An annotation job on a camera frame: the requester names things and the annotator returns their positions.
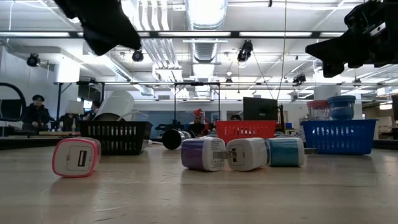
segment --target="blue lid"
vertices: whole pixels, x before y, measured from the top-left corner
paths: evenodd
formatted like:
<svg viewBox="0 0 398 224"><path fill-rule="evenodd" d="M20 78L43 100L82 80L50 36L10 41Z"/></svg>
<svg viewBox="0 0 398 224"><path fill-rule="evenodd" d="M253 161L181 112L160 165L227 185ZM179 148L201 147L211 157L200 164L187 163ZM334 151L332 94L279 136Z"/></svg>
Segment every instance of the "blue lid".
<svg viewBox="0 0 398 224"><path fill-rule="evenodd" d="M355 102L355 96L332 96L328 98L328 103Z"/></svg>

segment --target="table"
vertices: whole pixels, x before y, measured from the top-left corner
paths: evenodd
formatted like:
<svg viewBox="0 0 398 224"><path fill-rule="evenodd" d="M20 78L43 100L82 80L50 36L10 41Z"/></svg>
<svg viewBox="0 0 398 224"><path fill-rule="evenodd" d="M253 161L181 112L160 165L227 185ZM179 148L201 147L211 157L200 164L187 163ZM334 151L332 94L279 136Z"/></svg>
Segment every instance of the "table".
<svg viewBox="0 0 398 224"><path fill-rule="evenodd" d="M307 165L197 172L180 152L104 156L82 179L52 173L53 147L0 151L0 223L396 223L398 151L311 155Z"/></svg>

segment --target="black plastic basket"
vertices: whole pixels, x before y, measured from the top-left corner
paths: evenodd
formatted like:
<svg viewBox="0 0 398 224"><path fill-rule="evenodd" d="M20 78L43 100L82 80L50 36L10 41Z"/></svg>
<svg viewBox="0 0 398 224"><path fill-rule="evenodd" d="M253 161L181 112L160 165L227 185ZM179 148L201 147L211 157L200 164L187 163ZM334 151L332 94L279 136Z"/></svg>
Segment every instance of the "black plastic basket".
<svg viewBox="0 0 398 224"><path fill-rule="evenodd" d="M151 129L147 121L80 121L81 136L99 140L104 155L142 153Z"/></svg>

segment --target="usb port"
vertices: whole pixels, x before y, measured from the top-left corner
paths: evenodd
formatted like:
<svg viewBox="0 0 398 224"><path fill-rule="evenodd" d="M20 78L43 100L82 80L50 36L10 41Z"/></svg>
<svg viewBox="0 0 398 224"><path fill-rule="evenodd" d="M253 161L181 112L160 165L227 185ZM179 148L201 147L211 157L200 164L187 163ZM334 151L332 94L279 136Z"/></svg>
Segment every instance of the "usb port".
<svg viewBox="0 0 398 224"><path fill-rule="evenodd" d="M78 167L86 166L86 157L87 157L87 151L81 150L79 153L79 161L77 164Z"/></svg>

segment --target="computer monitor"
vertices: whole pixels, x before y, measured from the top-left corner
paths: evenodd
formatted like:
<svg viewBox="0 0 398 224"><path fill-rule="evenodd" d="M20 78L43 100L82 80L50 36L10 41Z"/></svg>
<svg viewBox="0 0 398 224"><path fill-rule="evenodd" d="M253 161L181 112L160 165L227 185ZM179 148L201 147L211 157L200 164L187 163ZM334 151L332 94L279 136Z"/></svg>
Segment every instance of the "computer monitor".
<svg viewBox="0 0 398 224"><path fill-rule="evenodd" d="M277 121L278 101L263 98L243 98L243 120Z"/></svg>
<svg viewBox="0 0 398 224"><path fill-rule="evenodd" d="M19 119L22 113L22 100L0 100L0 118Z"/></svg>

